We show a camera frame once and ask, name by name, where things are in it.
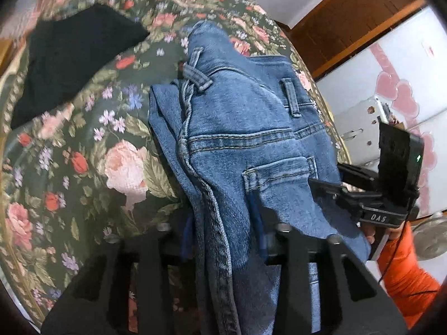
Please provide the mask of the orange sleeved forearm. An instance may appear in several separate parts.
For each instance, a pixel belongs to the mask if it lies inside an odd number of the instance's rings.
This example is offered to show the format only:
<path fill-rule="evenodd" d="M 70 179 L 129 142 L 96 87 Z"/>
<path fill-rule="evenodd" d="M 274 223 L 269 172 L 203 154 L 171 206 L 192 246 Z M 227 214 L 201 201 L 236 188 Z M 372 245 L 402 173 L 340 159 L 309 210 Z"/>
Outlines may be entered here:
<path fill-rule="evenodd" d="M 435 300 L 441 284 L 419 266 L 409 224 L 398 239 L 387 241 L 377 263 L 388 295 L 407 326 L 413 327 Z"/>

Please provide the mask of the person's right hand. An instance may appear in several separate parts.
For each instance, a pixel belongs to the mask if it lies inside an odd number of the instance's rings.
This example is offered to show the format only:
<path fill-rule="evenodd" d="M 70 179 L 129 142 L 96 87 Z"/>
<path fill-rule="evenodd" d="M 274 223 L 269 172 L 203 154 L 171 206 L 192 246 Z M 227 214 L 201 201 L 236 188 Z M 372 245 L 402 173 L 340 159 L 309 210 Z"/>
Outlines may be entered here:
<path fill-rule="evenodd" d="M 404 227 L 405 227 L 405 223 L 401 224 L 398 228 L 389 228 L 388 241 L 398 239 L 400 237 L 400 234 L 402 233 Z M 367 238 L 367 241 L 370 244 L 373 244 L 376 240 L 376 234 L 377 234 L 376 227 L 371 224 L 362 222 L 361 230 L 364 233 L 364 236 Z"/>

